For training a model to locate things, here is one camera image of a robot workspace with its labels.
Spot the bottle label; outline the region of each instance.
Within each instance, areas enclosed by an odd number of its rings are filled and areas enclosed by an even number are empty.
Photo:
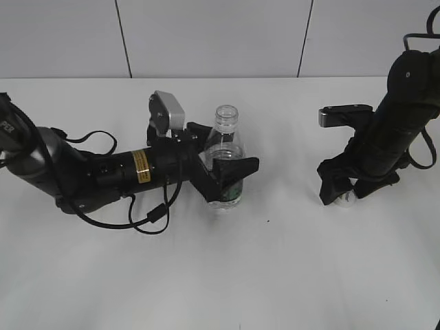
[[[151,181],[149,161],[146,158],[144,149],[131,151],[133,160],[135,162],[137,181],[140,184],[145,184]]]
[[[243,192],[243,180],[233,184],[231,188],[227,189],[221,194],[220,201],[234,201],[241,196]]]

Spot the bottle neck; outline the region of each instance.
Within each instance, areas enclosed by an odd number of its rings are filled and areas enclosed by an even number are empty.
[[[239,112],[232,105],[221,105],[215,111],[214,129],[222,134],[232,134],[237,129]]]
[[[222,134],[232,134],[236,131],[237,126],[238,126],[237,123],[225,125],[225,124],[219,124],[218,122],[216,122],[214,124],[214,129]]]

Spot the white table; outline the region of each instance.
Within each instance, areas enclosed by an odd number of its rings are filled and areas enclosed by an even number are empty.
[[[0,174],[0,329],[434,329],[440,318],[440,166],[350,209],[324,207],[316,167],[353,131],[322,129],[326,105],[377,106],[385,78],[0,80],[37,125],[80,137],[112,132],[118,151],[144,147],[148,97],[175,94],[188,121],[240,111],[260,171],[243,203],[213,213],[188,183],[159,236],[92,227],[51,197]],[[429,124],[440,145],[440,122]],[[102,152],[108,139],[84,149]],[[420,162],[430,154],[412,146]],[[161,200],[142,194],[140,218]],[[129,201],[92,216],[126,222]],[[159,228],[162,222],[155,225]]]

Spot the plastic water bottle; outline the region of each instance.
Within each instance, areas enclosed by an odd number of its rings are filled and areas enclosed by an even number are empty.
[[[215,122],[205,145],[205,165],[212,170],[212,161],[239,160],[245,157],[238,132],[239,111],[232,105],[221,105],[215,111]],[[210,202],[215,209],[229,210],[240,203],[243,180],[225,191],[218,201]]]

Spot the robotic arm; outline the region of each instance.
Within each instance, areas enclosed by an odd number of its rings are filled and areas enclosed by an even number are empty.
[[[432,22],[439,11],[440,7],[436,8],[428,18],[427,34],[404,37],[406,51],[390,69],[388,93],[376,112],[364,104],[320,110],[320,126],[355,129],[344,152],[318,167],[324,205],[351,190],[358,198],[364,198],[396,184],[396,170],[409,164],[420,169],[434,166],[437,152],[425,126],[440,113],[440,49],[432,53],[409,50],[408,38],[440,39],[440,34],[432,33]],[[432,153],[429,166],[416,163],[409,153],[409,146],[420,133]],[[357,180],[354,185],[351,179]]]
[[[147,145],[137,151],[113,154],[116,139],[104,131],[94,131],[83,139],[70,140],[59,129],[35,127],[6,93],[0,93],[0,149],[5,158],[0,167],[8,170],[55,198],[56,205],[67,214],[76,214],[86,222],[109,229],[137,228],[169,216],[183,181],[191,184],[206,201],[218,200],[221,193],[239,180],[255,173],[258,158],[239,160],[215,159],[212,171],[199,157],[211,130],[189,122],[184,128],[185,113],[170,93],[156,91],[149,100],[151,113]],[[91,134],[106,133],[113,138],[113,148],[104,155],[81,151],[68,142],[78,143]],[[134,194],[177,183],[173,197],[132,222]],[[85,213],[97,210],[121,197],[131,197],[130,223],[101,223]]]

